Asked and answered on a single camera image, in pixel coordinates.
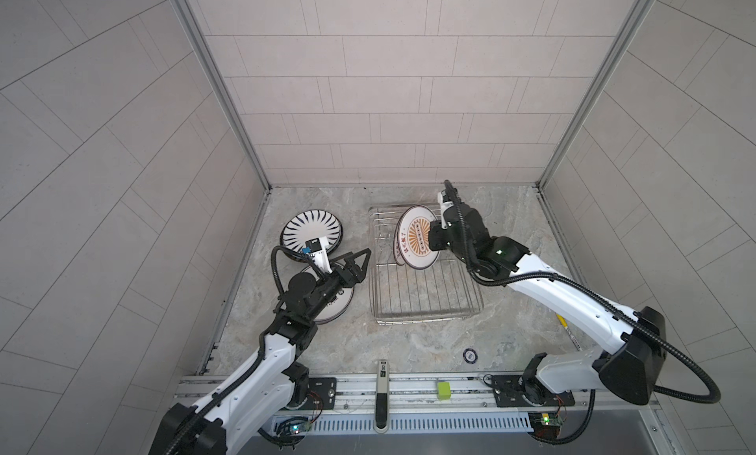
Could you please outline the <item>blue striped white plate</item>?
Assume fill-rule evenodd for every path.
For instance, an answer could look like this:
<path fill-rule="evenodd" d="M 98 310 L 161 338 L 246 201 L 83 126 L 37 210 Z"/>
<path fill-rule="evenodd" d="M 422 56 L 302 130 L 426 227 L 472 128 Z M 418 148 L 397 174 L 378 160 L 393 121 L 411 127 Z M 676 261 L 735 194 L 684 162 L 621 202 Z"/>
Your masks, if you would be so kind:
<path fill-rule="evenodd" d="M 337 216 L 322 209 L 301 212 L 290 219 L 280 235 L 280 246 L 301 252 L 306 243 L 325 236 L 328 240 L 327 252 L 331 253 L 342 242 L 344 229 Z"/>

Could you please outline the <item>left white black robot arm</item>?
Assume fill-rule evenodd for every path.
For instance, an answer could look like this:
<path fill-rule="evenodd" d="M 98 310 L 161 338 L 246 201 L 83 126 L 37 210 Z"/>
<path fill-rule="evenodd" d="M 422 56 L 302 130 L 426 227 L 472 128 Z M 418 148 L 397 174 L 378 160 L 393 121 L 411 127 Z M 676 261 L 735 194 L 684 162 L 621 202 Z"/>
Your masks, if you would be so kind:
<path fill-rule="evenodd" d="M 309 370 L 297 360 L 317 333 L 315 319 L 340 291 L 365 280 L 371 251 L 348 252 L 335 263 L 323 250 L 302 254 L 277 245 L 272 252 L 302 260 L 310 270 L 287 284 L 273 275 L 279 302 L 258 337 L 258 350 L 193 405 L 173 405 L 159 423 L 151 453 L 236 454 L 275 413 L 306 399 Z"/>

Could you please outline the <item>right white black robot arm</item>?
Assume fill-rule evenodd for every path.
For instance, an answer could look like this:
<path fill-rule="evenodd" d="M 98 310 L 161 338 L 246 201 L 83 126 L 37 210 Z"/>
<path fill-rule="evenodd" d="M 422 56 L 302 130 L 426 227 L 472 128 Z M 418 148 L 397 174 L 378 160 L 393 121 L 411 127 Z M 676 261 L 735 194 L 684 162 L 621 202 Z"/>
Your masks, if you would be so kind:
<path fill-rule="evenodd" d="M 716 404 L 721 390 L 692 358 L 667 342 L 665 319 L 651 307 L 637 311 L 619 305 L 548 266 L 527 246 L 491 236 L 480 213 L 463 203 L 455 190 L 438 195 L 441 218 L 430 226 L 432 250 L 449 250 L 482 287 L 509 287 L 535 299 L 576 325 L 594 348 L 565 355 L 535 355 L 523 371 L 518 389 L 532 405 L 550 394 L 605 389 L 619 399 L 643 406 L 652 394 L 697 404 Z M 667 358 L 675 358 L 706 387 L 692 394 L 659 386 Z"/>

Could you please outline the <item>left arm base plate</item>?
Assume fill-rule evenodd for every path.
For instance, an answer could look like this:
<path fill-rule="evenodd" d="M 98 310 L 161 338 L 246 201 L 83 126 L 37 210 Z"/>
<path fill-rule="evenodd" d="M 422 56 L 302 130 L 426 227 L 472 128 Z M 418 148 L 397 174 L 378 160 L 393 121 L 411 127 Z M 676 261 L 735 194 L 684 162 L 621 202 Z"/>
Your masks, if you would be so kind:
<path fill-rule="evenodd" d="M 333 410 L 337 380 L 334 377 L 315 377 L 295 384 L 293 399 L 287 409 L 291 411 Z"/>

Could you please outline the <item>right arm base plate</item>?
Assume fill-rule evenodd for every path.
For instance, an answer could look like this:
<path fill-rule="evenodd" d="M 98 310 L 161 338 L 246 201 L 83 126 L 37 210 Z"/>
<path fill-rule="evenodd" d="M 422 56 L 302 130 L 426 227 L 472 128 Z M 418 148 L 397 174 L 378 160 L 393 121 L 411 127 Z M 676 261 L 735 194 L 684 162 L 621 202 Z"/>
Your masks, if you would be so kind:
<path fill-rule="evenodd" d="M 557 408 L 575 405 L 570 391 L 552 393 L 537 378 L 525 378 L 521 373 L 486 375 L 484 384 L 492 390 L 498 408 Z"/>

